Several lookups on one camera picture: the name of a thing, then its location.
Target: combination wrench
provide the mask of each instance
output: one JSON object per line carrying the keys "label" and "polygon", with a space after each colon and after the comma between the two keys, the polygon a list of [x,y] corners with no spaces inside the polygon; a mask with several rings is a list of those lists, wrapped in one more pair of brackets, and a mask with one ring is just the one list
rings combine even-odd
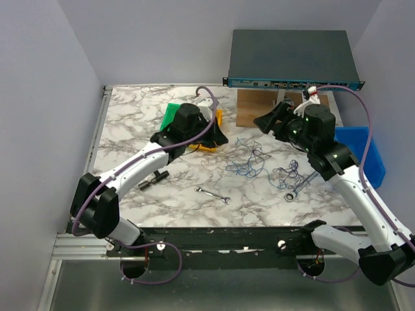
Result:
{"label": "combination wrench", "polygon": [[303,190],[303,188],[310,184],[310,181],[312,181],[315,177],[318,176],[318,172],[314,171],[309,177],[307,177],[301,184],[299,184],[297,187],[295,187],[292,191],[288,191],[284,198],[287,202],[292,202],[297,197],[298,193]]}
{"label": "combination wrench", "polygon": [[204,189],[202,189],[200,187],[195,188],[195,191],[201,192],[201,193],[207,194],[208,196],[212,196],[212,197],[214,197],[216,199],[219,199],[219,200],[221,200],[225,204],[229,204],[229,201],[231,201],[231,198],[228,197],[228,196],[220,196],[220,195],[218,195],[216,193],[213,193],[213,192],[204,190]]}

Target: open-end wrench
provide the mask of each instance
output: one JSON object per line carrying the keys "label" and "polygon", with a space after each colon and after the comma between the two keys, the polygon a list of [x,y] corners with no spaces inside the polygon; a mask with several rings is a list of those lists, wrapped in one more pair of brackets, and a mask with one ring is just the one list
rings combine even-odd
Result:
{"label": "open-end wrench", "polygon": [[204,190],[204,189],[202,189],[200,187],[195,188],[195,191],[201,192],[201,193],[207,194],[208,196],[212,196],[212,197],[214,197],[216,199],[219,199],[219,200],[223,201],[223,203],[225,203],[225,204],[229,204],[229,201],[231,201],[231,198],[228,197],[228,196],[220,196],[220,195],[218,195],[216,193],[213,193],[213,192]]}

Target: marble surface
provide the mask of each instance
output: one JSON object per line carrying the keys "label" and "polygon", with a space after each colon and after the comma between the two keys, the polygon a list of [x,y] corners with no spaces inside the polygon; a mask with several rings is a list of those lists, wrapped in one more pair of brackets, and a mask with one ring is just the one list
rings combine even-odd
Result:
{"label": "marble surface", "polygon": [[[169,102],[197,104],[210,100],[202,91],[195,98],[196,86],[119,86],[113,89],[93,173],[100,174],[127,160],[141,150],[150,136],[160,130]],[[236,146],[238,138],[262,144],[271,157],[265,168],[270,180],[278,184],[273,168],[287,168],[292,159],[299,163],[298,172],[307,176],[313,172],[305,154],[291,145],[263,135],[258,129],[238,128],[236,89],[211,86],[210,89],[224,110],[222,131],[229,143],[217,152],[197,151],[175,160],[166,169],[170,176],[141,192],[132,189],[120,202],[121,216],[140,226],[290,226],[305,225],[322,219],[331,225],[360,224],[342,197],[319,176],[306,186],[294,202],[284,200],[287,190],[275,188],[266,172],[247,179],[226,171],[232,161],[243,162],[250,151]],[[333,95],[327,92],[330,109],[342,125]],[[231,197],[229,205],[194,191],[196,186]]]}

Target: green object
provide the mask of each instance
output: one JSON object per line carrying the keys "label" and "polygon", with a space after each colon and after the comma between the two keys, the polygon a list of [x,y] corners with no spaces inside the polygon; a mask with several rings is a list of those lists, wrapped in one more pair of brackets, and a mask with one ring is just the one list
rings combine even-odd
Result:
{"label": "green object", "polygon": [[163,122],[161,123],[160,130],[162,131],[167,125],[171,123],[174,119],[174,115],[176,114],[177,110],[179,109],[180,104],[173,104],[170,102],[167,105],[166,113],[164,114]]}

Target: white wall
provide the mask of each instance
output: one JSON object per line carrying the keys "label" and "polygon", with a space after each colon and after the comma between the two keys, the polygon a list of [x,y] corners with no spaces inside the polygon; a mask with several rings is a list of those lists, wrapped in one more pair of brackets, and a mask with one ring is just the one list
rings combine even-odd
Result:
{"label": "white wall", "polygon": [[35,310],[102,88],[55,0],[0,9],[0,310]]}
{"label": "white wall", "polygon": [[[415,2],[383,0],[353,51],[366,85],[361,95],[373,116],[377,147],[386,176],[379,193],[415,232]],[[341,95],[339,107],[347,125],[366,124],[356,100]],[[415,283],[415,268],[405,277]]]}
{"label": "white wall", "polygon": [[59,0],[105,84],[222,83],[233,29],[347,30],[380,0]]}

